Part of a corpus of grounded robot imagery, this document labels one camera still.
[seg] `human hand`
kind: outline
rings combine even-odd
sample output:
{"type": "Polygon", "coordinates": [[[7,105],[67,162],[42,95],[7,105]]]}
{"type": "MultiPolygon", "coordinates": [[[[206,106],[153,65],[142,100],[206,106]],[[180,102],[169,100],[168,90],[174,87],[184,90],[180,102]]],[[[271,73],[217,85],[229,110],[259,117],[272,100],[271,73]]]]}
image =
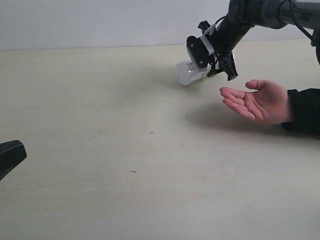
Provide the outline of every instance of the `human hand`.
{"type": "Polygon", "coordinates": [[[251,80],[248,92],[229,87],[220,89],[223,103],[240,116],[260,124],[282,124],[292,121],[288,91],[269,80],[251,80]]]}

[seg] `table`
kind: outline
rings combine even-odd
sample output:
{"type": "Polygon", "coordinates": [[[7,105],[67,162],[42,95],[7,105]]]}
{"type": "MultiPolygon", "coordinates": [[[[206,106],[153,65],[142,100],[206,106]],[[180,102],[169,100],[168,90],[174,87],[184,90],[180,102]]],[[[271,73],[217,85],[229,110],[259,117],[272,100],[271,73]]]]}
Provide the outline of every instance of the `table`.
{"type": "Polygon", "coordinates": [[[184,46],[0,52],[1,240],[317,240],[320,143],[247,122],[219,88],[320,88],[308,40],[242,42],[188,87],[184,46]]]}

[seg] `white wall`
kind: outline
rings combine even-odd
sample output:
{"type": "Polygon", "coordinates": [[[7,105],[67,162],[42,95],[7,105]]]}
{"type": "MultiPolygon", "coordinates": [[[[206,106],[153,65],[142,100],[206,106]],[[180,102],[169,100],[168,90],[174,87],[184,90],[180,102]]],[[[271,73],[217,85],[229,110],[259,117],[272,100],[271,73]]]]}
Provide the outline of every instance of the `white wall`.
{"type": "MultiPolygon", "coordinates": [[[[0,0],[0,50],[183,44],[228,0],[0,0]]],[[[257,27],[244,40],[304,38],[257,27]]]]}

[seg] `black jacket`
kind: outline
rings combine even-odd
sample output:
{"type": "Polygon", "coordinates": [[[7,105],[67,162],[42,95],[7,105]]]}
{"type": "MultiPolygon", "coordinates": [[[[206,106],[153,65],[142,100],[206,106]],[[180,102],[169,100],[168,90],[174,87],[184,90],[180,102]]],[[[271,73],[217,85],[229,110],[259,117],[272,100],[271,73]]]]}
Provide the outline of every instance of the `black jacket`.
{"type": "Polygon", "coordinates": [[[288,132],[320,135],[320,89],[289,90],[293,121],[283,123],[288,132]]]}

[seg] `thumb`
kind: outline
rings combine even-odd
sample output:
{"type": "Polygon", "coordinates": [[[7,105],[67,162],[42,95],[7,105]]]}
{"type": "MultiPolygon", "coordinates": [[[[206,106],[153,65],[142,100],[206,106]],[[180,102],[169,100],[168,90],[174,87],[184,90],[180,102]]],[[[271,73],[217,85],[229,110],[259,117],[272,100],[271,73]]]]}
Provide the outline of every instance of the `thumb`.
{"type": "Polygon", "coordinates": [[[266,84],[268,84],[267,80],[251,80],[248,81],[245,86],[248,89],[254,89],[254,90],[262,90],[266,84]]]}

